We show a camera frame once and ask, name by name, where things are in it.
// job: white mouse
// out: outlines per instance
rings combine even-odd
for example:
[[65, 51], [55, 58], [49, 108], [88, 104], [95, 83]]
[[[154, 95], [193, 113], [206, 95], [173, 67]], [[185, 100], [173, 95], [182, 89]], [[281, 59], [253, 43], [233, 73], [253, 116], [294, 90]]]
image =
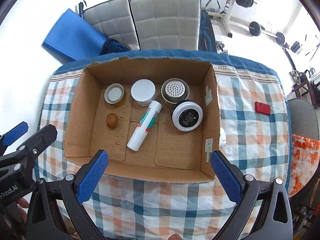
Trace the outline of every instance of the white mouse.
[[223, 147], [226, 144], [226, 133], [224, 132], [224, 129], [220, 127], [220, 139], [219, 139], [219, 147]]

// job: white plastic container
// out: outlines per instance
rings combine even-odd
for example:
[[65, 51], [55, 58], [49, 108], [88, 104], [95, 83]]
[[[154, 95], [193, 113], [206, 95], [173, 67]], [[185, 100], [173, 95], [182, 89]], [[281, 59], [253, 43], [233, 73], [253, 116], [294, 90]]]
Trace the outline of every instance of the white plastic container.
[[183, 132], [196, 129], [203, 118], [202, 108], [190, 100], [182, 100], [171, 111], [174, 126]]
[[128, 148], [136, 152], [139, 150], [161, 109], [162, 105], [159, 102], [152, 101], [150, 103], [127, 144]]
[[148, 106], [156, 99], [156, 86], [148, 79], [140, 79], [132, 85], [131, 96], [139, 105]]
[[118, 103], [124, 96], [124, 88], [122, 85], [115, 83], [107, 87], [104, 92], [104, 99], [109, 104]]

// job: white jar lid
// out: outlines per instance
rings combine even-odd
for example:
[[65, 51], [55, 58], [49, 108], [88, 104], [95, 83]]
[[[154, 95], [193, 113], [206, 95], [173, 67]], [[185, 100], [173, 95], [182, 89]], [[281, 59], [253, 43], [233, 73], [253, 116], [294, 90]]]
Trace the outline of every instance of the white jar lid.
[[131, 95], [133, 99], [138, 102], [146, 102], [151, 100], [155, 93], [156, 87], [154, 83], [148, 79], [140, 79], [131, 87]]
[[109, 104], [115, 104], [119, 102], [124, 95], [124, 88], [120, 84], [112, 84], [107, 87], [106, 91], [104, 92], [104, 99]]
[[183, 102], [176, 106], [172, 112], [174, 126], [183, 132], [196, 129], [202, 122], [203, 111], [201, 107], [192, 101]]

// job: checkered bedspread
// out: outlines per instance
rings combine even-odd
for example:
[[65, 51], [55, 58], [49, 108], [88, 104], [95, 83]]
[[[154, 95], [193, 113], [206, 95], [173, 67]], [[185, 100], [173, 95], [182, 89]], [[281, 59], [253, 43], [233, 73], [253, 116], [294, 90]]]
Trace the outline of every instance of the checkered bedspread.
[[[39, 127], [56, 126], [58, 137], [38, 158], [35, 177], [47, 181], [76, 173], [63, 157], [63, 138], [74, 92], [85, 65], [115, 57], [175, 57], [210, 61], [218, 81], [221, 126], [227, 143], [220, 150], [244, 174], [258, 180], [286, 181], [290, 161], [290, 117], [276, 73], [250, 60], [204, 52], [131, 51], [72, 62], [61, 67], [49, 84]], [[257, 114], [256, 101], [271, 105], [271, 115]], [[218, 179], [202, 184], [160, 184], [103, 175], [92, 198], [84, 203], [105, 236], [117, 239], [212, 239], [234, 209]], [[258, 214], [254, 208], [242, 237]]]

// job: white tube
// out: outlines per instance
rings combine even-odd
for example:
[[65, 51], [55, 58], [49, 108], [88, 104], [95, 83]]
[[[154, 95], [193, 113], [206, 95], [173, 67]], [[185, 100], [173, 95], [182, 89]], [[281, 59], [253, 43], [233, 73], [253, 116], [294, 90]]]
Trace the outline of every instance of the white tube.
[[136, 152], [139, 150], [161, 109], [162, 105], [159, 102], [152, 101], [150, 103], [127, 144], [128, 148]]

